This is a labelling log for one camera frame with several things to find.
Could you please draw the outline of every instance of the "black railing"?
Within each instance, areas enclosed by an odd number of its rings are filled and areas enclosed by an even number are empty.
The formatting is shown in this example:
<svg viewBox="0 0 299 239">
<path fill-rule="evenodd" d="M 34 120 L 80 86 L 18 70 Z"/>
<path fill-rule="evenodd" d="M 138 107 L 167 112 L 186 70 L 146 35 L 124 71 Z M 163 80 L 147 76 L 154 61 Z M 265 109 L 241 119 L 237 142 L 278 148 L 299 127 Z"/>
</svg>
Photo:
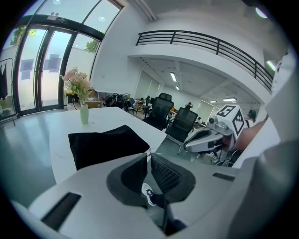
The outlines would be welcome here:
<svg viewBox="0 0 299 239">
<path fill-rule="evenodd" d="M 136 46 L 145 44 L 190 44 L 211 51 L 245 69 L 271 92 L 273 76 L 246 52 L 219 38 L 198 32 L 159 30 L 139 33 Z"/>
</svg>

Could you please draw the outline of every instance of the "white robot part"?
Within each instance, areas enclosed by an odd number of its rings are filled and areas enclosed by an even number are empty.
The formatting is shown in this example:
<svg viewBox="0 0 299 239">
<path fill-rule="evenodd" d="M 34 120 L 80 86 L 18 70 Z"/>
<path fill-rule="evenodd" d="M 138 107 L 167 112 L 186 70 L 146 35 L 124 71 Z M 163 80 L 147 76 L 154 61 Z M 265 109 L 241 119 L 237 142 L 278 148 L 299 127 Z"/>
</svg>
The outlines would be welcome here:
<svg viewBox="0 0 299 239">
<path fill-rule="evenodd" d="M 225 105 L 209 119 L 207 127 L 191 133 L 184 142 L 188 152 L 205 154 L 222 150 L 221 159 L 225 160 L 245 126 L 245 120 L 240 106 Z"/>
<path fill-rule="evenodd" d="M 239 138 L 245 126 L 245 120 L 240 106 L 225 105 L 219 111 L 217 111 L 214 116 L 217 117 L 218 122 L 223 122 L 229 129 L 234 132 L 235 140 Z"/>
</svg>

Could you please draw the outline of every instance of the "white vase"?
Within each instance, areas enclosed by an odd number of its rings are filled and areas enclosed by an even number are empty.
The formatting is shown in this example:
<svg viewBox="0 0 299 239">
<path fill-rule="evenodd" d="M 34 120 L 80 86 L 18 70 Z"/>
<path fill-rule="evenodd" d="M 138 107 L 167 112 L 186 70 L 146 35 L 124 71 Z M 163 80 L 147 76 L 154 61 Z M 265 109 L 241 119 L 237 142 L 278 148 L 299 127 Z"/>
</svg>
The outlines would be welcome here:
<svg viewBox="0 0 299 239">
<path fill-rule="evenodd" d="M 80 117 L 81 117 L 81 123 L 83 125 L 87 125 L 88 124 L 88 117 L 89 117 L 88 105 L 87 104 L 81 105 Z"/>
</svg>

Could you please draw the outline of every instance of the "floor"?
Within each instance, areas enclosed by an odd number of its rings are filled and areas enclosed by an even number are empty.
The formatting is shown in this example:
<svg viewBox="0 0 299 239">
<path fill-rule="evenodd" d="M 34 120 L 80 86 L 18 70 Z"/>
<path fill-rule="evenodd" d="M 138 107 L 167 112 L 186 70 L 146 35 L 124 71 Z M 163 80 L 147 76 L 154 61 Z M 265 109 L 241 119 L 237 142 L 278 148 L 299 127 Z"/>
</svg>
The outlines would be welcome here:
<svg viewBox="0 0 299 239">
<path fill-rule="evenodd" d="M 56 184 L 50 161 L 49 123 L 53 114 L 63 110 L 53 110 L 23 116 L 16 120 L 0 124 L 0 180 L 11 200 L 15 200 L 25 207 L 41 193 Z M 143 119 L 142 112 L 137 117 Z M 195 163 L 210 164 L 209 159 L 197 159 L 196 154 L 182 151 L 177 155 L 179 145 L 165 139 L 157 153 L 179 157 L 182 160 Z M 155 181 L 149 175 L 145 182 L 150 184 L 156 193 L 161 193 Z M 159 207 L 149 210 L 149 214 L 162 217 L 163 210 Z"/>
</svg>

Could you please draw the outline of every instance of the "black office chair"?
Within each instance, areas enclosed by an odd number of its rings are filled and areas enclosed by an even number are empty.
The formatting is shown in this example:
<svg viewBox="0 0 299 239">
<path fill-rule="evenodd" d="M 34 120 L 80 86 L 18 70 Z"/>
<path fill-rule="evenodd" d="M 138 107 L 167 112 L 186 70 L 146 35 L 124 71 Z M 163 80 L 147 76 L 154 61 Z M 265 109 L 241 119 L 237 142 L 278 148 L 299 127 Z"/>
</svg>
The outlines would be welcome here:
<svg viewBox="0 0 299 239">
<path fill-rule="evenodd" d="M 167 127 L 165 132 L 167 133 L 167 138 L 180 145 L 178 154 L 181 152 L 183 143 L 192 130 L 197 117 L 197 113 L 181 107 L 172 125 Z"/>
<path fill-rule="evenodd" d="M 159 95 L 159 98 L 161 98 L 161 99 L 166 99 L 167 101 L 171 101 L 172 96 L 169 95 L 169 94 L 166 94 L 166 93 L 161 93 L 161 94 Z"/>
<path fill-rule="evenodd" d="M 163 130 L 166 128 L 166 117 L 173 106 L 173 102 L 156 97 L 155 107 L 149 117 L 143 119 L 143 121 L 159 130 Z"/>
<path fill-rule="evenodd" d="M 153 105 L 155 102 L 155 98 L 150 98 L 150 103 Z"/>
</svg>

